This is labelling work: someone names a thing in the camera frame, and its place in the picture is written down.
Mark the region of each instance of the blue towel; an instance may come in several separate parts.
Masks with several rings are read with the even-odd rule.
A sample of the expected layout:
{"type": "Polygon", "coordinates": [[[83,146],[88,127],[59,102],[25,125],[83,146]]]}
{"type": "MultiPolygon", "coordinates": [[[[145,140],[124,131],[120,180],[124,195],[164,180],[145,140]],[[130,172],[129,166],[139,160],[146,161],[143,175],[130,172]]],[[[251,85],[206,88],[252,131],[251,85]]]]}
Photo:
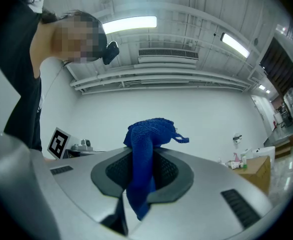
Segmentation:
{"type": "Polygon", "coordinates": [[[152,176],[153,147],[160,147],[171,139],[178,143],[189,142],[189,138],[176,132],[172,121],[164,118],[149,119],[128,127],[124,144],[132,148],[133,178],[126,189],[126,196],[139,220],[149,210],[146,202],[148,194],[156,190],[152,176]]]}

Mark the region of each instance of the floor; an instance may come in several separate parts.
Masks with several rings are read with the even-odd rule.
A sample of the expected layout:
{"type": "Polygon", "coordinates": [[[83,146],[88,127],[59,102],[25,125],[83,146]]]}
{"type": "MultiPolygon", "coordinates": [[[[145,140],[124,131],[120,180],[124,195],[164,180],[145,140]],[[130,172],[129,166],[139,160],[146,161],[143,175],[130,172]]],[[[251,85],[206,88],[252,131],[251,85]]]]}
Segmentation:
{"type": "Polygon", "coordinates": [[[278,143],[288,140],[289,136],[293,135],[293,124],[289,127],[277,126],[270,135],[270,137],[264,143],[265,147],[275,146],[278,143]]]}
{"type": "Polygon", "coordinates": [[[291,154],[277,158],[271,169],[269,199],[273,206],[290,198],[293,194],[293,147],[291,154]]]}

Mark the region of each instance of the ceiling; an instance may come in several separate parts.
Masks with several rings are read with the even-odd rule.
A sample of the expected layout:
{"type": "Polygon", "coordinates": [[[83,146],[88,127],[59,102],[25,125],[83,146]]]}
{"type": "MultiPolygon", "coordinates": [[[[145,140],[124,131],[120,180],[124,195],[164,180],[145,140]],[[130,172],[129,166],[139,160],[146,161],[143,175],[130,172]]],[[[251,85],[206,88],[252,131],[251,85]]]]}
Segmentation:
{"type": "Polygon", "coordinates": [[[99,59],[68,66],[74,79],[81,81],[72,85],[83,94],[146,87],[248,91],[261,83],[268,85],[271,96],[277,93],[259,66],[282,19],[282,9],[274,0],[112,0],[107,4],[100,0],[44,0],[44,7],[58,16],[82,10],[103,23],[133,16],[157,17],[156,28],[107,35],[108,42],[116,41],[120,49],[110,65],[99,59]],[[250,51],[248,58],[221,42],[222,33],[250,51]],[[192,51],[198,59],[145,58],[139,56],[139,49],[192,51]]]}

